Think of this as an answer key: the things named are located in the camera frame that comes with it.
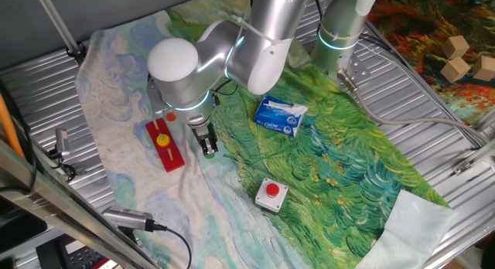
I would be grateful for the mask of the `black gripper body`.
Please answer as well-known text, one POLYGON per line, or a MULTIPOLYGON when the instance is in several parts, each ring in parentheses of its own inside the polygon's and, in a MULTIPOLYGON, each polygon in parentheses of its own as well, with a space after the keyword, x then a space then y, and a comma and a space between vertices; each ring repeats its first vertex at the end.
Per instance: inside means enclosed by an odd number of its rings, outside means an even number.
POLYGON ((215 134, 213 124, 210 121, 198 125, 192 125, 191 129, 200 145, 206 145, 206 140, 210 142, 210 145, 215 145, 217 143, 217 136, 215 134))

